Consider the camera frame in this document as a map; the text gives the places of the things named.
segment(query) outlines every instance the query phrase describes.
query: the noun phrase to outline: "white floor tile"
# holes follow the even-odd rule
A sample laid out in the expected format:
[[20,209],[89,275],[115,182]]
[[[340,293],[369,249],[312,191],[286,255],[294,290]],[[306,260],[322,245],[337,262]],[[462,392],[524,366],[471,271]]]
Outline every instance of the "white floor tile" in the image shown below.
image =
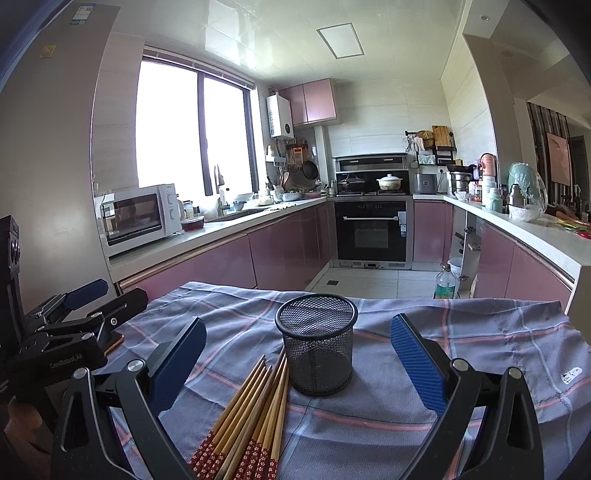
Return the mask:
[[356,278],[383,278],[384,280],[398,280],[398,270],[372,270],[370,268],[329,268],[328,275]]
[[[329,280],[336,280],[338,284],[327,285]],[[325,275],[314,286],[312,292],[332,293],[358,299],[395,299],[398,294],[398,282],[380,278],[339,278],[335,275]]]
[[416,271],[416,270],[399,270],[398,271],[398,279],[399,280],[413,280],[413,281],[426,281],[426,280],[433,280],[435,281],[435,277],[439,275],[441,271],[436,272],[425,272],[425,271]]
[[400,280],[399,299],[432,299],[435,291],[434,280]]

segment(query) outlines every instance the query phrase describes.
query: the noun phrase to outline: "white countertop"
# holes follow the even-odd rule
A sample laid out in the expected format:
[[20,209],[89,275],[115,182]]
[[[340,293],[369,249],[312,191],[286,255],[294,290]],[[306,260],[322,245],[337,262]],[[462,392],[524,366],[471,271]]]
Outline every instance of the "white countertop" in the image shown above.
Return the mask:
[[413,195],[413,199],[442,200],[473,213],[539,252],[575,280],[582,267],[591,266],[591,241],[556,227],[553,217],[532,223],[517,222],[509,215],[483,208],[480,203],[461,202],[451,195]]
[[227,222],[206,223],[201,230],[178,233],[143,247],[135,248],[108,261],[111,279],[113,282],[121,281],[190,250],[221,240],[260,223],[269,222],[298,210],[319,205],[325,201],[325,198],[318,198],[279,203],[269,206],[269,209],[263,212],[253,213]]

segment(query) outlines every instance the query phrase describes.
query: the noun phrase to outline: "kitchen sink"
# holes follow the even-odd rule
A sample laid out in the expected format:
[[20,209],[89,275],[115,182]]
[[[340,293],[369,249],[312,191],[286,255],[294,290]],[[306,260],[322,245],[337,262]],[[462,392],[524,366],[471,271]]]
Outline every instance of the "kitchen sink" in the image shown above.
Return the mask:
[[211,220],[205,220],[205,223],[216,223],[216,222],[229,222],[230,220],[236,220],[237,218],[247,217],[249,215],[254,215],[255,213],[260,213],[267,210],[268,207],[260,207],[260,208],[251,208],[248,210],[242,210],[240,212],[230,213],[228,215],[224,215],[223,217],[216,217],[212,218]]

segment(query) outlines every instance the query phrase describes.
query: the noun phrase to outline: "pink cabinet door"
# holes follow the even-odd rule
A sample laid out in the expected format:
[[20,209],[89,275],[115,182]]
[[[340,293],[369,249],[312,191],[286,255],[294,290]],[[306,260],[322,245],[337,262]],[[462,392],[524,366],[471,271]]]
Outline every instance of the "pink cabinet door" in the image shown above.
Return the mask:
[[248,234],[256,286],[261,290],[285,290],[281,222]]
[[320,270],[330,261],[329,217],[326,204],[316,209],[316,232],[320,252]]
[[447,263],[450,258],[453,238],[453,205],[445,204],[445,232],[443,237],[443,263]]
[[290,101],[291,121],[294,125],[301,125],[308,122],[303,85],[296,85],[295,87],[281,90],[279,95]]
[[544,264],[519,245],[513,251],[513,262],[505,297],[515,300],[560,300],[564,310],[569,302],[568,288]]
[[129,289],[145,290],[152,301],[190,281],[254,288],[256,279],[246,235],[146,278]]
[[305,83],[304,98],[308,122],[336,118],[335,97],[330,79]]
[[482,232],[478,282],[474,290],[474,298],[505,298],[514,247],[513,240],[485,224]]
[[281,228],[285,260],[285,290],[303,290],[308,285],[308,273],[301,214],[290,215],[277,225]]
[[322,269],[320,266],[320,249],[318,242],[318,231],[316,226],[316,209],[308,208],[302,210],[302,235],[304,238],[304,260],[306,265],[306,274],[303,281],[306,283],[304,288],[314,279],[316,274]]
[[414,262],[443,261],[446,208],[444,202],[414,202]]

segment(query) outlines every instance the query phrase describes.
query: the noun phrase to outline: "window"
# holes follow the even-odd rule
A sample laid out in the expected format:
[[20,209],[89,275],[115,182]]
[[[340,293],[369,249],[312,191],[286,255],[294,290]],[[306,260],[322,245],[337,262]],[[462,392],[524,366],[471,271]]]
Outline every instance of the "window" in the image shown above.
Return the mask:
[[143,61],[136,110],[139,186],[174,183],[195,205],[256,192],[250,91],[204,72]]

